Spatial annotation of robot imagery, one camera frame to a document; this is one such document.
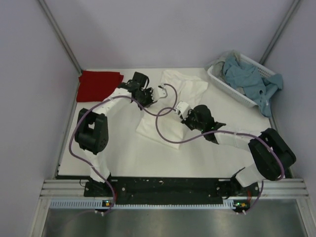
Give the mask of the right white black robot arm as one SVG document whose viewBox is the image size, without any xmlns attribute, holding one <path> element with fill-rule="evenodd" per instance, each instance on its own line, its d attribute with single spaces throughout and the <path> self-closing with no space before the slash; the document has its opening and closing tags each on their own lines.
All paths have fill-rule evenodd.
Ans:
<svg viewBox="0 0 316 237">
<path fill-rule="evenodd" d="M 185 102 L 176 106 L 181 123 L 190 130 L 201 132 L 205 140 L 218 145 L 232 146 L 250 152 L 254 163 L 233 175 L 230 183 L 235 195 L 243 195 L 253 183 L 277 181 L 285 170 L 296 162 L 296 156 L 279 133 L 273 128 L 262 132 L 246 132 L 215 121 L 206 105 L 193 109 Z"/>
</svg>

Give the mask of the white floral print t-shirt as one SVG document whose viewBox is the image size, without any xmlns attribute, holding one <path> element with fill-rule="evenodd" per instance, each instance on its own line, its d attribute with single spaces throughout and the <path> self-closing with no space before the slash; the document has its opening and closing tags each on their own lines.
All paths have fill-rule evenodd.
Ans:
<svg viewBox="0 0 316 237">
<path fill-rule="evenodd" d="M 175 70 L 165 70 L 162 73 L 160 83 L 170 84 L 167 86 L 168 97 L 159 100 L 150 106 L 148 111 L 157 114 L 162 108 L 172 107 L 174 102 L 186 102 L 191 108 L 197 106 L 208 88 L 208 83 L 197 76 L 187 76 Z M 172 144 L 164 141 L 158 134 L 155 124 L 156 118 L 145 113 L 136 129 L 136 132 L 145 138 L 162 143 L 175 149 L 179 149 L 179 144 Z M 174 111 L 158 118 L 158 128 L 161 134 L 171 141 L 182 141 L 188 128 L 181 123 L 181 119 Z"/>
</svg>

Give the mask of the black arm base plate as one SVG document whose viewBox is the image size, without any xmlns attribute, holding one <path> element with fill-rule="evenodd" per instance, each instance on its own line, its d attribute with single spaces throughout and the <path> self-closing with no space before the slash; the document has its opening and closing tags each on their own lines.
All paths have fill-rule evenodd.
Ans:
<svg viewBox="0 0 316 237">
<path fill-rule="evenodd" d="M 249 200 L 259 193 L 258 184 L 244 188 L 231 178 L 111 176 L 108 181 L 111 186 L 89 178 L 84 196 L 114 197 L 116 204 L 220 204 L 231 197 Z"/>
</svg>

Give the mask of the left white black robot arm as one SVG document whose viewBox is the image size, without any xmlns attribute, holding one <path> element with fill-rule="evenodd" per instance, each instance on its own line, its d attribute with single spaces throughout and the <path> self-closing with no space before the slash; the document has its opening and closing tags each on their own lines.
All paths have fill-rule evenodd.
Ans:
<svg viewBox="0 0 316 237">
<path fill-rule="evenodd" d="M 148 76 L 135 72 L 132 79 L 122 82 L 113 93 L 91 109 L 81 109 L 77 125 L 71 135 L 69 151 L 71 155 L 90 166 L 95 190 L 102 196 L 108 195 L 112 184 L 111 174 L 103 162 L 103 151 L 109 141 L 108 118 L 118 113 L 130 103 L 136 103 L 140 110 L 152 115 L 148 108 L 159 99 L 166 98 L 165 86 L 148 87 Z"/>
</svg>

